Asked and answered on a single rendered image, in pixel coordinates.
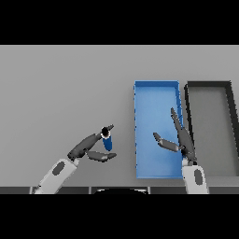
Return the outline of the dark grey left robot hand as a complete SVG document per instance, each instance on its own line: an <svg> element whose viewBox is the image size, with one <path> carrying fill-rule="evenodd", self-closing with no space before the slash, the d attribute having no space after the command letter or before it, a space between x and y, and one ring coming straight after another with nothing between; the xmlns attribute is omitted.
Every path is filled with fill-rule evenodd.
<svg viewBox="0 0 239 239"><path fill-rule="evenodd" d="M106 128L109 131L111 131L113 127L114 125L111 124L107 126ZM86 138L84 138L67 154L68 159L73 161L74 159L80 159L80 158L83 158L85 155L87 155L90 160L94 160L98 162L106 162L110 159L115 158L117 154L112 153L111 151L108 151L107 153L91 151L91 149L99 140L103 140L101 136L101 132L98 134L91 134L87 136Z"/></svg>

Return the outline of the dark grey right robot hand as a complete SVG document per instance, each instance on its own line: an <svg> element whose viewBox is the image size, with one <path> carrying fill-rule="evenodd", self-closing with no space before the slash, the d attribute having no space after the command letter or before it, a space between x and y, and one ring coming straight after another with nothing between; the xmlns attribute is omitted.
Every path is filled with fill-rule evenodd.
<svg viewBox="0 0 239 239"><path fill-rule="evenodd" d="M188 166L196 165L197 157L190 134L180 123L179 117L173 108L171 108L171 118L176 127L178 143L163 139L157 133L153 134L155 140L161 148L165 148L173 152L180 151L183 158L187 161Z"/></svg>

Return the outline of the blue pipe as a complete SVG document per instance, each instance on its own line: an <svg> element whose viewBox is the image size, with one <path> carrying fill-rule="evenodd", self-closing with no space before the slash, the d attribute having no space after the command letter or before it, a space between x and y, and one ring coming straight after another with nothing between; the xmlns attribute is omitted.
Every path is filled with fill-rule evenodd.
<svg viewBox="0 0 239 239"><path fill-rule="evenodd" d="M102 129L101 136L103 138L103 143L104 143L105 149L107 151L111 151L112 150L111 133L106 127L104 127Z"/></svg>

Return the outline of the dark grey bin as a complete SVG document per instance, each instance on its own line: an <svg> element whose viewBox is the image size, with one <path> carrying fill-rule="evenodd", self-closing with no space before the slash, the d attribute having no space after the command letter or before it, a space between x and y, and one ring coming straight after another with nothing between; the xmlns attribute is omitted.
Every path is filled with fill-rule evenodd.
<svg viewBox="0 0 239 239"><path fill-rule="evenodd" d="M206 176L239 176L239 120L227 81L188 81L184 87L190 136Z"/></svg>

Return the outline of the blue bin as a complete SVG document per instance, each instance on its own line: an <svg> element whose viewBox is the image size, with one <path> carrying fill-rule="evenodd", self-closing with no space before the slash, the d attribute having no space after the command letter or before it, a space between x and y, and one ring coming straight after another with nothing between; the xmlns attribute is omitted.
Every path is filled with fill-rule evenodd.
<svg viewBox="0 0 239 239"><path fill-rule="evenodd" d="M171 108L183 123L178 80L134 82L134 142L137 179L182 178L181 152L161 148L153 134L178 143Z"/></svg>

